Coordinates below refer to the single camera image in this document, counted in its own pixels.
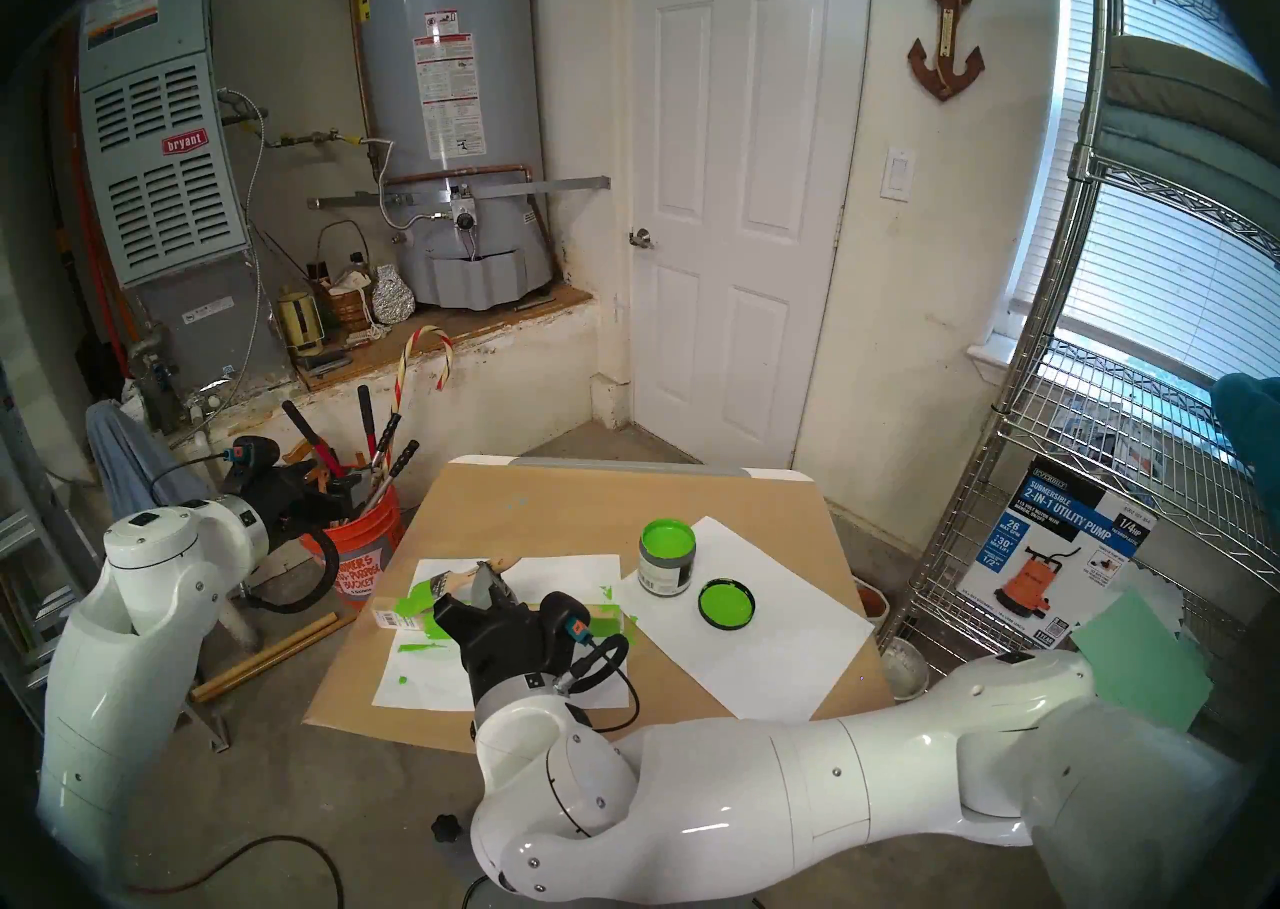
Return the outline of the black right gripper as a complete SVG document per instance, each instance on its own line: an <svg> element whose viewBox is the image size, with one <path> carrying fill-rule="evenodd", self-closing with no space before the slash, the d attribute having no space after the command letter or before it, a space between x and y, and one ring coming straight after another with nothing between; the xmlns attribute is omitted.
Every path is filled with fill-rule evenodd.
<svg viewBox="0 0 1280 909"><path fill-rule="evenodd" d="M522 603L503 579L508 562L477 561L468 603L444 594L433 606L435 623L461 650L476 720L529 696L554 694L554 682L573 664L570 627L589 627L586 606L550 591L539 609Z"/></svg>

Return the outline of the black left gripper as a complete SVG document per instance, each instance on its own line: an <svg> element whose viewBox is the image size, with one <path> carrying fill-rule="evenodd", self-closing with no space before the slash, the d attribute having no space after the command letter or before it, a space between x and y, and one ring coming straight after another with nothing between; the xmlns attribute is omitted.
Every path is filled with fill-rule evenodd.
<svg viewBox="0 0 1280 909"><path fill-rule="evenodd" d="M225 495L250 504L273 544L355 519L366 495L366 474L329 475L329 493L321 492L317 481L307 478L325 467L323 461L311 457L282 463L282 448L265 437L236 438L225 460Z"/></svg>

